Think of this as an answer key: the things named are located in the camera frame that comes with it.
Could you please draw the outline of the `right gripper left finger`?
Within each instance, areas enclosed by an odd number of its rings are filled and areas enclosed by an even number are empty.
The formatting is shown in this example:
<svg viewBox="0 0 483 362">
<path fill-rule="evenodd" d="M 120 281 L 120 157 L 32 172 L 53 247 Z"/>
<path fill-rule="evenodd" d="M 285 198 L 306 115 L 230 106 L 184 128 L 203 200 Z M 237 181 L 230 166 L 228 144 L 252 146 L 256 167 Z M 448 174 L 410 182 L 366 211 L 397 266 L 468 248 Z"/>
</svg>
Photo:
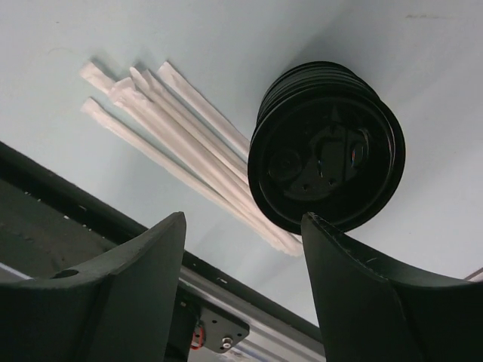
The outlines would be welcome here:
<svg viewBox="0 0 483 362">
<path fill-rule="evenodd" d="M 176 212 L 93 259 L 1 286 L 3 361 L 161 361 L 186 237 Z"/>
</svg>

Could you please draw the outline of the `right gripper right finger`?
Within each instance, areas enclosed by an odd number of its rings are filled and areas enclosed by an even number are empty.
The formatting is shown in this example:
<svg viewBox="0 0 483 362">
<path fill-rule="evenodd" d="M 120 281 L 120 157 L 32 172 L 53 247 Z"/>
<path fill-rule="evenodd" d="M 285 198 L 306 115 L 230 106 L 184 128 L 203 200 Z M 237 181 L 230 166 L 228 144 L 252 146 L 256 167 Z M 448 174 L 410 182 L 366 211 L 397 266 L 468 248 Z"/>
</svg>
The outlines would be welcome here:
<svg viewBox="0 0 483 362">
<path fill-rule="evenodd" d="M 400 262 L 314 213 L 303 250 L 329 361 L 480 361 L 482 285 Z"/>
</svg>

